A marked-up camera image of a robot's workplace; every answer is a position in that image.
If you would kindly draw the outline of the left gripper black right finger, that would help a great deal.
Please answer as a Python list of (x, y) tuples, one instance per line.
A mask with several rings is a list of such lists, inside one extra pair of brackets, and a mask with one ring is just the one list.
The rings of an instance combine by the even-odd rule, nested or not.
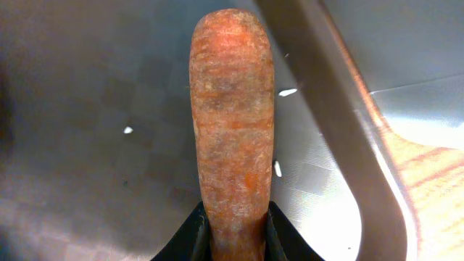
[(266, 217), (265, 261), (323, 261), (273, 201)]

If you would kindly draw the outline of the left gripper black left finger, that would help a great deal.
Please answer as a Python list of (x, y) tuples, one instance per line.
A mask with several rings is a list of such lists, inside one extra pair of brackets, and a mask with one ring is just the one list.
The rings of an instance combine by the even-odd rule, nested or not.
[(211, 261), (210, 223), (199, 202), (151, 261)]

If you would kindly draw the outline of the orange carrot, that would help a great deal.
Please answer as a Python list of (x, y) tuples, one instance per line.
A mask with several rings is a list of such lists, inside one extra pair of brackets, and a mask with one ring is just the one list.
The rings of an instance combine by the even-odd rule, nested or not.
[(191, 112), (214, 260), (263, 260), (274, 145), (274, 65), (257, 17), (222, 9), (196, 25)]

